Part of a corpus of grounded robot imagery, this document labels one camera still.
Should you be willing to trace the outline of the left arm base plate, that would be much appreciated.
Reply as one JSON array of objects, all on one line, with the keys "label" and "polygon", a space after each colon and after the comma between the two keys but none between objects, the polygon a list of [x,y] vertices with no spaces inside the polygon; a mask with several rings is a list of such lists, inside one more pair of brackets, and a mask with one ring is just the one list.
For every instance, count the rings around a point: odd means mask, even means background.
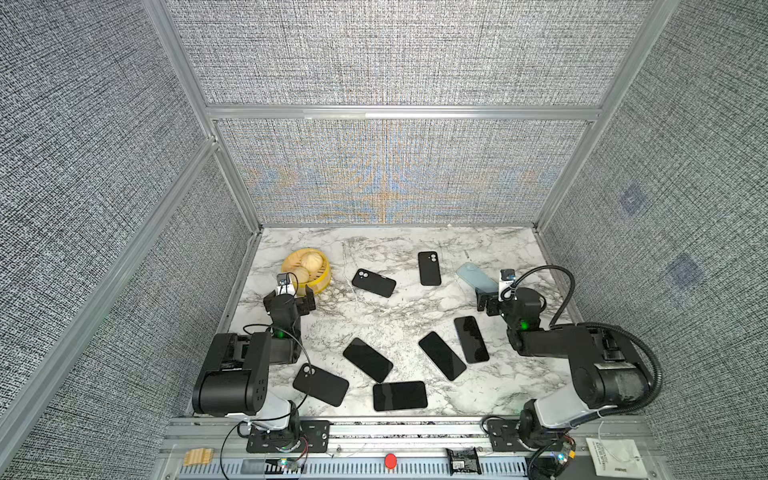
[{"label": "left arm base plate", "polygon": [[249,454],[326,453],[331,423],[326,420],[291,422],[282,430],[252,426],[247,438]]}]

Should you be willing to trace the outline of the purple phone black screen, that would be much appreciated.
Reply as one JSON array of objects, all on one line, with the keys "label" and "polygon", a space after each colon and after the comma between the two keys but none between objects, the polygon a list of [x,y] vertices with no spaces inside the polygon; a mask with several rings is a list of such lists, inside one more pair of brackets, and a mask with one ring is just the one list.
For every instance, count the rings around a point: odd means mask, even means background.
[{"label": "purple phone black screen", "polygon": [[377,383],[383,383],[393,369],[390,360],[360,338],[350,342],[343,356]]}]

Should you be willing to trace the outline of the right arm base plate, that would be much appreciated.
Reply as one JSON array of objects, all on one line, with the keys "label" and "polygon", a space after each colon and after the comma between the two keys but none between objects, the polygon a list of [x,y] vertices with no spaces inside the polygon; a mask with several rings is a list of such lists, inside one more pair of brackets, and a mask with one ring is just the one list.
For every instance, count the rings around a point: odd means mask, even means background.
[{"label": "right arm base plate", "polygon": [[481,428],[486,432],[495,453],[534,453],[542,447],[546,447],[547,451],[559,451],[566,443],[566,435],[559,431],[545,433],[542,438],[525,442],[519,435],[517,425],[517,419],[491,416],[483,420]]}]

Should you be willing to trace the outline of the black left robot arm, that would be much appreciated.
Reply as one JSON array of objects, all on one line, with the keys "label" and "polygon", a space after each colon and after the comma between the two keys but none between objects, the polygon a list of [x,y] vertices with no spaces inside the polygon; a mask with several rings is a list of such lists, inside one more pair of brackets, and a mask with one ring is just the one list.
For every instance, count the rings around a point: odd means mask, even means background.
[{"label": "black left robot arm", "polygon": [[294,441],[301,436],[298,406],[268,390],[269,367],[295,364],[304,353],[301,318],[316,309],[314,292],[302,297],[272,292],[265,309],[272,323],[259,332],[213,337],[191,403],[196,414],[241,414],[252,433]]}]

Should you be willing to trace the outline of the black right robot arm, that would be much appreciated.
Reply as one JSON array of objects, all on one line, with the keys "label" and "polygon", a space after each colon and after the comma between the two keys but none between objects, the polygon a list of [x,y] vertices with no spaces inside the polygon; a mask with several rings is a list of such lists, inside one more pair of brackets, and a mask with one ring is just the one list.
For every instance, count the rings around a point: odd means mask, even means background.
[{"label": "black right robot arm", "polygon": [[660,394],[661,364],[634,334],[595,322],[544,329],[546,300],[529,288],[519,288],[507,299],[478,290],[476,298],[479,311],[504,320],[508,341],[520,356],[568,361],[568,384],[524,404],[516,426],[524,447],[562,442],[584,423],[642,410]]}]

